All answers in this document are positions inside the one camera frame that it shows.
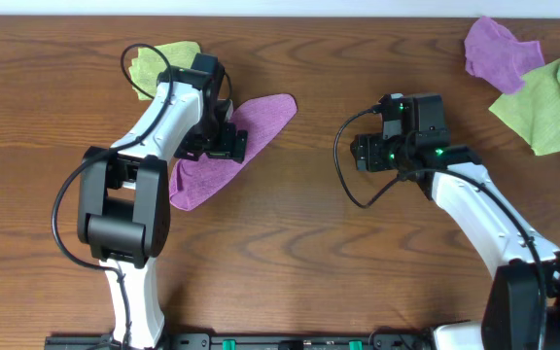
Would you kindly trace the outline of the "purple cloth with white tag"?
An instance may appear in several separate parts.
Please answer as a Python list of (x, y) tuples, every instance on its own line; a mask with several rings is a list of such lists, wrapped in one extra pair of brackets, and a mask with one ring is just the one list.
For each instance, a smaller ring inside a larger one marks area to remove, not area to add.
[(236, 158), (203, 155), (179, 160), (169, 181), (169, 202), (192, 211), (226, 186), (297, 114), (295, 99), (288, 93), (250, 99), (232, 114), (236, 126)]

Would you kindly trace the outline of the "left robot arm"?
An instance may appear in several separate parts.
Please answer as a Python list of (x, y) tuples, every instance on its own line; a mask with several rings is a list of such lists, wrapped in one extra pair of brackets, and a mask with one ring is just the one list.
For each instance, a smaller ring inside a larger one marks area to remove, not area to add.
[(245, 158), (248, 134), (230, 122), (231, 100), (219, 97), (226, 77), (210, 54), (197, 54), (189, 68), (166, 68), (138, 123), (110, 148), (84, 155), (78, 237), (108, 278), (116, 316), (111, 348), (161, 343), (156, 259), (170, 228), (172, 159)]

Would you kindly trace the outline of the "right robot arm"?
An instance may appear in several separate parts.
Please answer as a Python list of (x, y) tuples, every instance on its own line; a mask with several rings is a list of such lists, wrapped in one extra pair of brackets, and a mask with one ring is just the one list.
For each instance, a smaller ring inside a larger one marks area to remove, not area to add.
[(394, 171), (459, 226), (492, 278), (478, 322), (438, 326), (435, 349), (560, 349), (560, 248), (507, 201), (480, 157), (454, 146), (435, 93), (386, 94), (369, 107), (377, 133), (350, 145), (360, 171)]

